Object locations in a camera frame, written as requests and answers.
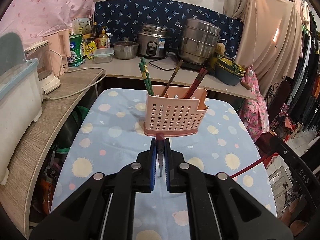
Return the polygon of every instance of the green can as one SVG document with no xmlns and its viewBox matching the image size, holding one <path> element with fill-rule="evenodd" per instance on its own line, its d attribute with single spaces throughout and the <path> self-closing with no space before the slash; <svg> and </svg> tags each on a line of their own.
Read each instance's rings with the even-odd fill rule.
<svg viewBox="0 0 320 240">
<path fill-rule="evenodd" d="M 71 56 L 68 57 L 68 65 L 71 67 L 76 67 L 81 64 L 83 57 L 81 55 L 81 42 L 82 42 L 82 35 L 72 35 L 69 37 L 70 39 L 70 51 Z"/>
</svg>

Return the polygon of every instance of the bottle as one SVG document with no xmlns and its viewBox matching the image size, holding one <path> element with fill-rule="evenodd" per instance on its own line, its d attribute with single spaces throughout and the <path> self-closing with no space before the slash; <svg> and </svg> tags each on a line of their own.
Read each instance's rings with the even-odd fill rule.
<svg viewBox="0 0 320 240">
<path fill-rule="evenodd" d="M 97 22 L 93 22 L 91 37 L 96 37 L 94 42 L 96 43 L 97 48 L 99 47 L 99 37 L 97 32 Z"/>
<path fill-rule="evenodd" d="M 105 26 L 102 27 L 101 34 L 99 35 L 99 49 L 107 47 L 108 37 L 106 31 L 104 30 Z"/>
<path fill-rule="evenodd" d="M 84 58 L 85 57 L 85 40 L 82 34 L 83 28 L 79 28 L 79 34 L 82 36 L 82 41 L 81 41 L 81 56 Z"/>
<path fill-rule="evenodd" d="M 111 41 L 110 41 L 110 34 L 111 33 L 106 33 L 108 35 L 108 41 L 107 41 L 107 48 L 111 48 Z"/>
</svg>

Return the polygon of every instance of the stainless steel pot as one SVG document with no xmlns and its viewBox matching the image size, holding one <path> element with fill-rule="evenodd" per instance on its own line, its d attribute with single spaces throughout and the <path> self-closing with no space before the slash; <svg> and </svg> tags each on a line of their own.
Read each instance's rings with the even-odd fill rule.
<svg viewBox="0 0 320 240">
<path fill-rule="evenodd" d="M 186 19 L 182 28 L 179 56 L 192 64 L 203 65 L 215 51 L 220 29 L 206 21 Z"/>
<path fill-rule="evenodd" d="M 123 41 L 115 42 L 113 46 L 116 58 L 132 59 L 137 55 L 139 44 L 134 41 L 129 41 L 129 38 L 125 37 Z"/>
<path fill-rule="evenodd" d="M 170 30 L 153 24 L 143 24 L 138 33 L 138 55 L 148 58 L 164 58 Z"/>
</svg>

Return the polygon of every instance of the pink appliance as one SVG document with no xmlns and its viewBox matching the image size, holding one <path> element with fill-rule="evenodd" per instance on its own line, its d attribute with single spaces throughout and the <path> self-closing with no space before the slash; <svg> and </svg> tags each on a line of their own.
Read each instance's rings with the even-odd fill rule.
<svg viewBox="0 0 320 240">
<path fill-rule="evenodd" d="M 62 31 L 57 31 L 53 34 L 50 34 L 48 36 L 44 36 L 43 40 L 49 41 L 49 49 L 54 50 L 55 52 L 59 53 L 62 56 L 62 68 L 61 67 L 61 59 L 59 55 L 56 53 L 51 53 L 51 63 L 52 63 L 52 69 L 53 73 L 56 77 L 62 75 L 66 71 L 68 71 L 68 61 L 67 57 L 71 56 L 70 52 L 70 41 L 69 41 L 69 30 L 65 29 Z"/>
</svg>

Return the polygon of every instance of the navy blue fabric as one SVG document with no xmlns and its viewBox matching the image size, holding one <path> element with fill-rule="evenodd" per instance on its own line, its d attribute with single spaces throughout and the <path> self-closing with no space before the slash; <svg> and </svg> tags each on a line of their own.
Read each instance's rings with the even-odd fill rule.
<svg viewBox="0 0 320 240">
<path fill-rule="evenodd" d="M 169 28 L 172 39 L 169 48 L 177 48 L 180 44 L 180 28 L 184 19 L 196 18 L 213 23 L 220 28 L 220 36 L 224 41 L 225 54 L 234 58 L 238 49 L 243 24 L 215 11 L 193 4 L 171 0 L 107 0 L 96 3 L 95 21 L 99 33 L 102 26 L 112 34 L 111 43 L 129 37 L 136 41 L 143 23 L 156 24 Z"/>
</svg>

